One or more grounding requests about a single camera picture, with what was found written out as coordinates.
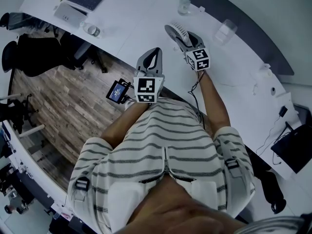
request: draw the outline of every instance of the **water bottle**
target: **water bottle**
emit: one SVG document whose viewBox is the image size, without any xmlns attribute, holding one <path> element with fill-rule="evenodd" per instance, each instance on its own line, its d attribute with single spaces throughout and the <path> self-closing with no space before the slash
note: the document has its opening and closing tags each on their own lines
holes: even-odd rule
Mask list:
<svg viewBox="0 0 312 234">
<path fill-rule="evenodd" d="M 180 15 L 185 15 L 189 12 L 191 0 L 180 0 L 179 7 L 177 9 Z"/>
<path fill-rule="evenodd" d="M 88 33 L 89 35 L 94 36 L 96 38 L 102 37 L 101 30 L 95 25 L 88 22 L 82 22 L 80 26 L 83 28 L 84 32 Z"/>
</svg>

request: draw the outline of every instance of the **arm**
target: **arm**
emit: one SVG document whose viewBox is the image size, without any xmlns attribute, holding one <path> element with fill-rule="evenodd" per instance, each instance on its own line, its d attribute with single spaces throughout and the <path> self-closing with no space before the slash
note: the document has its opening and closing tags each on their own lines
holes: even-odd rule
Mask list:
<svg viewBox="0 0 312 234">
<path fill-rule="evenodd" d="M 231 126 L 228 112 L 209 75 L 203 71 L 200 89 L 213 136 L 222 127 Z"/>
<path fill-rule="evenodd" d="M 125 138 L 127 131 L 148 108 L 148 103 L 134 103 L 117 120 L 115 120 L 102 134 L 112 148 L 116 148 Z"/>
</svg>

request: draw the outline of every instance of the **wooden floor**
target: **wooden floor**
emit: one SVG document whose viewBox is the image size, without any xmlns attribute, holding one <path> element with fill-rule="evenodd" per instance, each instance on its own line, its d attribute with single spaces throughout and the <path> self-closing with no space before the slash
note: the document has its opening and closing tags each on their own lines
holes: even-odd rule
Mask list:
<svg viewBox="0 0 312 234">
<path fill-rule="evenodd" d="M 113 82 L 133 80 L 132 67 L 105 54 L 103 59 L 107 74 L 90 61 L 81 71 L 60 66 L 33 78 L 19 70 L 14 74 L 11 94 L 33 95 L 30 104 L 39 110 L 37 122 L 45 124 L 43 135 L 73 164 L 85 141 L 99 137 L 124 111 L 124 105 L 105 98 Z"/>
</svg>

